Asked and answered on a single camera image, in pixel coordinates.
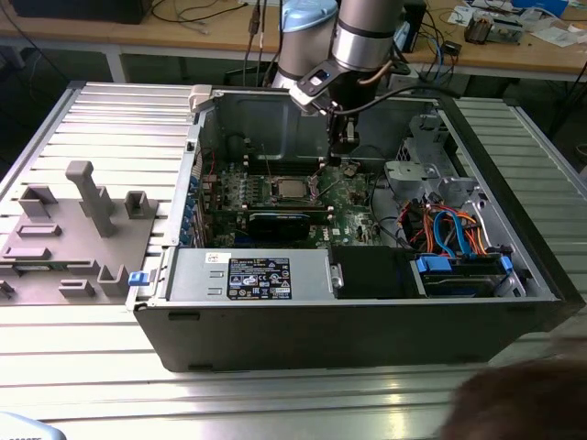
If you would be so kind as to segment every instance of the table leg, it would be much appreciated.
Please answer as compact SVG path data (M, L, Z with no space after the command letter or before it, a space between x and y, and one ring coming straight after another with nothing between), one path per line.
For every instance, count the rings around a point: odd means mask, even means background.
M190 74L187 72L187 60L184 57L179 57L177 60L180 63L180 75L182 81L185 81L190 78Z
M26 67L25 61L20 56L20 49L11 48L9 46L0 46L0 52L9 60L15 69L21 70Z
M127 72L122 63L122 54L112 51L106 52L105 56L108 61L108 67L110 68L110 74L112 75L112 81L114 83L128 83Z

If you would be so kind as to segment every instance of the black cable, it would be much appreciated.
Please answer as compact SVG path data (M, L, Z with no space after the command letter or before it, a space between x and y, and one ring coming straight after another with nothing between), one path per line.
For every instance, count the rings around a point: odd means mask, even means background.
M457 98L457 99L460 98L460 94L453 92L452 90L447 89L445 87L440 87L438 85L433 85L433 84L408 85L406 87L402 87L400 89L391 90L390 92L384 93L381 96L378 96L375 99L373 99L370 103L361 105L360 107L352 108L350 110L333 110L332 113L336 116L355 115L356 113L363 112L363 111L373 107L374 105L377 105L381 101L385 101L387 98L391 98L392 96L396 96L398 94L401 94L403 92L407 92L409 90L433 90L435 92L439 92L440 94L445 94L446 96L450 96L452 98Z
M38 94L42 94L45 99L47 99L48 101L50 101L50 103L53 105L55 104L55 102L57 101L57 98L55 98L54 96L52 96L50 93L45 92L42 89L39 89L38 87L35 87L34 85L32 85L30 83L30 81L28 81L28 84L26 84L26 80L23 80L20 75L18 74L17 68L14 66L14 64L5 56L4 53L2 53L2 51L0 51L0 57L2 57L2 59L4 60L4 62L6 63L7 66L10 67L11 69L11 73L14 73L15 78L17 78L18 83L20 84L20 86L23 88L23 91L25 92L29 92L29 91L35 91ZM30 93L28 94L28 96L37 104L39 104L39 102L30 95Z
M155 5L153 5L153 8L150 10L150 13L155 18L158 18L161 21L166 21L167 23L193 23L194 21L206 20L207 18L216 17L221 14L225 14L226 12L238 11L239 9L242 9L243 7L247 7L249 5L248 3L243 3L242 5L230 7L229 9L224 9L220 12L210 14L209 16L199 16L198 18L190 18L189 20L170 20L169 18L165 18L164 16L160 16L155 12L155 9L157 8L157 6L159 6L161 3L165 2L165 1L166 0L159 0L159 2L157 2Z
M263 87L268 85L269 82L269 75L271 75L271 69L273 69L273 65L275 65L275 61L277 57L279 57L282 53L282 46L283 46L283 23L282 23L282 16L283 16L283 0L279 0L279 47L277 48L277 52L273 55L271 62L269 63L269 67L267 71L263 75Z
M259 59L257 60L257 73L255 74L255 87L259 87L260 59L263 56L263 46L265 45L265 16L267 13L267 0L263 0L263 9L260 19L260 44Z
M207 7L212 7L214 6L216 3L218 3L220 0L213 0L212 3L208 3L207 5L203 5L203 6L190 6L190 7L186 7L185 9L182 9L181 11L179 11L177 13L178 16L182 16L183 14L185 14L187 11L194 11L195 9L206 9Z
M564 127L565 123L567 122L567 118L573 111L573 108L577 103L580 103L583 98L587 95L587 82L583 85L583 87L579 90L579 92L572 98L558 113L558 117L553 121L550 126L550 130L548 131L548 137L553 139L557 133L560 131L561 128Z
M242 61L242 85L247 85L247 61L249 60L250 48L253 44L254 35L249 35L249 44L247 45L247 51L245 52L245 59Z
M399 58L399 60L403 64L405 64L405 65L409 64L409 61L405 58L404 54L402 53L400 48L397 46L395 39L393 40L393 51L395 52L395 55L397 56L397 58ZM418 78L420 79L421 82L428 83L428 79L425 78L424 75L420 71L417 71L416 74L418 75Z
M569 89L569 91L565 95L560 111L557 112L556 116L552 120L552 123L550 124L550 127L548 129L548 137L550 139L553 139L557 135L559 130L562 128L562 126L564 126L567 118L569 117L570 113L572 112L573 106L575 106L575 104L578 103L582 99L582 95L584 95L584 90L587 90L587 89L585 89L586 86L583 85L583 88L577 94L575 94L574 97L572 96L573 92L575 91L575 88L577 87L577 85L581 81L581 78L586 70L587 70L587 61L583 64L583 67L581 69L581 72L579 73L579 76L577 76L577 79L573 83L572 87Z
M583 64L583 68L581 69L581 73L579 73L579 76L577 77L575 82L572 84L572 87L570 88L569 92L565 96L565 100L569 99L569 97L572 95L572 93L575 90L575 87L577 87L577 84L581 80L581 77L583 76L583 74L585 74L585 70L587 70L587 61L585 62L585 64Z
M249 20L249 44L247 45L247 52L245 52L245 59L242 64L242 85L247 85L247 61L249 60L250 48L253 44L253 39L259 33L260 25L260 0L253 7L253 12L250 14Z
M67 82L67 83L68 83L68 82L70 81L70 79L67 77L67 75L66 75L65 73L63 73L63 72L62 72L62 71L61 71L61 70L60 70L60 69L59 69L59 68L58 68L58 67L57 67L55 64L53 64L53 61L51 61L51 60L50 60L50 59L47 57L47 55L45 55L45 52L43 52L43 51L42 51L42 50L39 48L39 46L37 46L37 45L35 44L35 42L34 42L32 39L30 39L30 38L28 37L28 35L27 35L27 34L25 34L25 32L24 32L24 31L23 31L23 30L22 30L20 27L18 27L17 23L15 23L15 22L14 22L14 20L13 20L13 19L10 17L10 15L9 15L9 14L6 12L6 9L5 9L5 7L4 7L4 2L2 2L2 1L0 1L0 9L2 9L2 12L3 12L3 13L4 13L4 15L6 16L6 18L7 18L7 19L8 19L8 21L10 22L10 24L11 24L12 26L14 26L14 27L15 27L15 29L16 29L16 30L18 31L18 33L19 33L19 34L22 36L22 38L23 38L23 39L25 39L26 41L28 41L28 43L29 43L29 44L30 44L30 45L31 45L33 48L35 48L35 50L36 50L38 53L40 53L41 57L43 57L43 58L44 58L44 59L45 59L45 60L46 60L46 61L47 61L47 62L50 64L50 66L51 66L51 67L52 67L52 68L53 68L53 69L54 69L54 70L55 70L55 71L56 71L56 72L57 72L57 73L58 73L58 74L61 76L61 78L63 78L63 80L65 80L65 82Z

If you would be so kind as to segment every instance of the warning label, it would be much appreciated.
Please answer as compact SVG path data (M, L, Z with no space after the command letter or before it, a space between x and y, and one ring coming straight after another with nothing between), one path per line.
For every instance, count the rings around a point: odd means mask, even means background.
M228 298L231 300L291 300L288 258L231 258Z

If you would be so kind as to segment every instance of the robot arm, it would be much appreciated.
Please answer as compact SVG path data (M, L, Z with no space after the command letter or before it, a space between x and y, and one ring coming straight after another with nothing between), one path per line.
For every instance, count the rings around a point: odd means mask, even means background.
M402 0L343 0L334 31L328 34L332 44L327 59L290 87L293 101L311 113L333 106L348 110L371 101L382 76L377 72L389 67L402 8ZM295 54L284 55L283 63L291 64ZM329 117L332 156L348 154L359 145L356 124L356 115Z

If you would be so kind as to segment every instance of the workbench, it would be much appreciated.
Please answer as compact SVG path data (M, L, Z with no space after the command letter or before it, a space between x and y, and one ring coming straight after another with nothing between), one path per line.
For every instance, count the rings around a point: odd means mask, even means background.
M126 83L127 74L121 59L124 54L159 55L185 58L211 58L242 60L248 41L249 18L252 6L207 19L208 35L183 27L176 23L160 21L152 15L140 25L24 18L16 16L7 0L2 0L15 22L33 41L43 49L81 50L103 53L117 83ZM199 0L177 0L178 7L198 5ZM446 23L449 10L460 2L457 0L430 0L430 11L437 27L446 39L462 44L455 73L487 75L509 78L529 78L553 81L574 81L587 61L584 45L572 45L561 49L531 35L524 35L519 45L490 43L483 46L466 43L464 27ZM206 9L194 11L193 16L213 14L237 5L236 0L222 0ZM158 8L163 17L174 19L172 1ZM587 19L587 13L568 8L563 18ZM278 8L267 8L267 26L262 59L269 61L278 48ZM250 60L259 53L258 38L255 39ZM29 44L0 14L0 46L23 48ZM434 54L426 41L420 38L414 53L407 59L418 69L434 60Z
M87 83L68 88L0 182L0 245L22 214L17 199L28 184L46 184L56 197L78 199L62 174L71 160L91 158L96 184L107 185L113 198L140 189L159 202L143 259L144 270L154 268L191 124L189 93L190 87L181 85ZM497 128L478 128L484 135L513 132L513 139L502 138L505 144L492 147L494 160L504 170L517 170L506 173L508 183L521 191L533 218L542 219L545 238L566 256L573 282L585 286L581 256L587 247L580 223L559 223L555 230L548 222L561 211L568 215L566 206L578 206L579 195L563 193L565 182L552 180L558 169L539 169L545 180L534 178L531 167L544 166L547 153L536 152L538 146L528 146L532 144L519 133L516 137L513 116L504 117L496 106L469 110L468 116L500 121ZM554 150L549 154L556 158ZM528 159L515 162L524 155ZM557 161L565 169L564 159ZM542 186L528 192L533 189L528 184ZM545 184L558 190L556 197L537 196ZM586 216L578 207L572 212L577 219ZM559 231L565 231L563 237ZM557 336L584 337L585 316L579 312L556 330ZM525 335L493 362L547 356L548 341L547 334ZM172 373L122 304L0 304L0 411L51 424L68 440L104 440L129 432L142 440L188 433L212 440L275 438L276 433L307 439L434 438L450 409L452 391L482 367Z

